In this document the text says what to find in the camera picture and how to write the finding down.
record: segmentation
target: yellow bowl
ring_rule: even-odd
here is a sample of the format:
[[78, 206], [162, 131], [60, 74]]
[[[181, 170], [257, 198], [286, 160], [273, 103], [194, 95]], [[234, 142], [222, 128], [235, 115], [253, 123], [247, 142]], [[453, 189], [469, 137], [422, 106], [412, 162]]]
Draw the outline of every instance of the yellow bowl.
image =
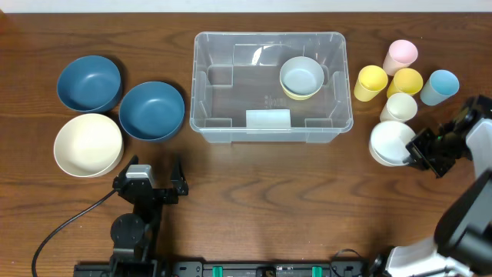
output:
[[316, 94], [316, 92], [319, 92], [319, 91], [320, 91], [320, 89], [321, 89], [321, 88], [320, 88], [320, 89], [318, 89], [316, 92], [313, 92], [313, 93], [311, 93], [310, 95], [298, 95], [298, 94], [295, 94], [295, 93], [291, 92], [290, 90], [288, 90], [288, 89], [284, 86], [284, 84], [282, 83], [282, 81], [280, 81], [280, 84], [281, 84], [281, 86], [282, 86], [282, 88], [283, 88], [283, 90], [284, 90], [285, 94], [286, 94], [289, 98], [292, 98], [293, 100], [306, 100], [306, 99], [310, 98], [311, 96], [315, 95], [315, 94]]

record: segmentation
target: light blue cup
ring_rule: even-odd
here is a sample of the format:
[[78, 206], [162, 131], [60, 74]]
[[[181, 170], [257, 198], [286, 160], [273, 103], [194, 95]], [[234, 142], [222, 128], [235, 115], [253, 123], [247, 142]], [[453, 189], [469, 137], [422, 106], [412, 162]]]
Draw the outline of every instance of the light blue cup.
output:
[[460, 88], [458, 78], [448, 70], [437, 70], [430, 75], [421, 91], [421, 100], [426, 105], [437, 105], [455, 95]]

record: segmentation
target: pink cup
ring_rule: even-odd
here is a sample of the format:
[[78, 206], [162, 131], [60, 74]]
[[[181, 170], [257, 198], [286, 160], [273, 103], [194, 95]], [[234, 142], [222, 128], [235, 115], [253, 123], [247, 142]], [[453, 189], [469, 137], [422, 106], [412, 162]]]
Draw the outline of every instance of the pink cup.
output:
[[407, 68], [418, 57], [417, 47], [408, 40], [400, 39], [391, 43], [390, 50], [384, 59], [383, 69], [389, 76], [398, 70]]

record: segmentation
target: green connector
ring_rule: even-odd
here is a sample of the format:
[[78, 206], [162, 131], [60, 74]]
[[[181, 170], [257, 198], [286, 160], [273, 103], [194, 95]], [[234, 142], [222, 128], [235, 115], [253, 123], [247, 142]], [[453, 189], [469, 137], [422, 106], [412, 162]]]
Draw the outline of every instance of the green connector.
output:
[[323, 269], [320, 266], [313, 266], [313, 277], [323, 277]]
[[222, 277], [222, 267], [214, 266], [212, 268], [212, 277]]

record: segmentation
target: white bowl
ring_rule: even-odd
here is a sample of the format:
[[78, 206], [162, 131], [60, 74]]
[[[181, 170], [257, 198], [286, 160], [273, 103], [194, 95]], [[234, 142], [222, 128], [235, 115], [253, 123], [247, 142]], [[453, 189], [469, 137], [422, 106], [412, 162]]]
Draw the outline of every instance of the white bowl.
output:
[[80, 115], [65, 124], [55, 139], [55, 160], [75, 177], [98, 177], [110, 172], [123, 156], [123, 138], [109, 117]]
[[382, 165], [406, 165], [410, 153], [405, 146], [414, 136], [414, 130], [402, 122], [381, 122], [372, 130], [369, 152]]
[[323, 82], [323, 68], [312, 58], [291, 58], [280, 70], [280, 83], [285, 93], [295, 100], [311, 97], [321, 89]]

